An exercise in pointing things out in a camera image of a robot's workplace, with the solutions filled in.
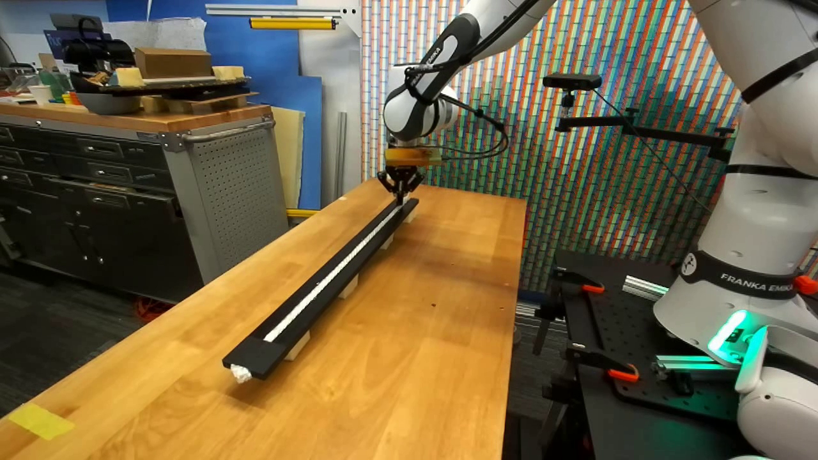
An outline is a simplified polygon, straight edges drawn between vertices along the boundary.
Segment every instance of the metal cabinet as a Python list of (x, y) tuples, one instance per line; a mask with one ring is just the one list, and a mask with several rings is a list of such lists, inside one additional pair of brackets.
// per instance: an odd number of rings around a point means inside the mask
[(288, 230), (272, 119), (128, 133), (0, 119), (0, 253), (180, 302)]

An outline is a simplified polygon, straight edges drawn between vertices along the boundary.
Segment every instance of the pegboard wall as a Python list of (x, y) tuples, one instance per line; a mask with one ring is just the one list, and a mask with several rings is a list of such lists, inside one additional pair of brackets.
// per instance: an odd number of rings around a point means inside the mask
[[(419, 62), (467, 0), (367, 0), (362, 168), (383, 165), (382, 106), (391, 64)], [(431, 183), (530, 201), (524, 290), (543, 290), (557, 249), (667, 264), (699, 238), (723, 164), (704, 149), (635, 140), (620, 128), (556, 133), (561, 92), (552, 71), (602, 74), (602, 95), (639, 106), (639, 124), (716, 133), (740, 113), (685, 0), (557, 0), (510, 54), (479, 62), (452, 86), (468, 105), (507, 119), (511, 149), (488, 160), (443, 164)], [(573, 114), (615, 114), (578, 95)], [(460, 118), (447, 133), (460, 149), (491, 146), (491, 133)]]

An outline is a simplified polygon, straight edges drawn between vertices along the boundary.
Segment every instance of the robotic arm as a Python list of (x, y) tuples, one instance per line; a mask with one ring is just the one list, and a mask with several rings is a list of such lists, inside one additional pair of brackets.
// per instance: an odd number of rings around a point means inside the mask
[[(446, 85), (524, 39), (552, 3), (468, 3), (386, 96), (390, 142), (432, 134), (451, 118)], [(690, 0), (690, 7), (748, 109), (722, 198), (654, 316), (671, 335), (741, 367), (740, 426), (754, 448), (814, 456), (818, 312), (794, 278), (818, 241), (818, 0)], [(386, 159), (382, 182), (401, 198), (419, 175), (412, 160)]]

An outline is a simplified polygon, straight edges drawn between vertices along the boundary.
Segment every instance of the wooden table surface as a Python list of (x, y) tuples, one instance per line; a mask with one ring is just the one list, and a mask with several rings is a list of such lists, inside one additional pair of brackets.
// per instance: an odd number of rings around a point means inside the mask
[(88, 128), (111, 128), (128, 133), (185, 133), (194, 128), (212, 128), (221, 122), (256, 119), (268, 118), (272, 109), (265, 105), (226, 109), (226, 113), (204, 113), (204, 114), (96, 114), (79, 105), (0, 105), (0, 119), (41, 119), (41, 122), (69, 122)]
[(501, 456), (527, 210), (418, 196), (354, 297), (266, 380), (238, 386), (224, 356), (390, 205), (377, 182), (32, 400), (69, 432), (41, 440), (5, 417), (0, 456)]

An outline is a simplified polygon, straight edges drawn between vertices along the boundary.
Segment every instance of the blue object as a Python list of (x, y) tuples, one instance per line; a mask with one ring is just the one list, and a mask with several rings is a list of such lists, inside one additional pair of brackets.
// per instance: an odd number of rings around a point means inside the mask
[[(151, 21), (160, 18), (204, 18), (204, 40), (212, 64), (238, 64), (254, 77), (258, 92), (254, 103), (295, 106), (304, 118), (302, 156), (302, 210), (323, 206), (323, 164), (326, 164), (326, 88), (323, 80), (299, 74), (299, 36), (290, 30), (251, 30), (248, 18), (207, 18), (207, 0), (153, 0)], [(109, 0), (111, 21), (147, 21), (147, 0)]]

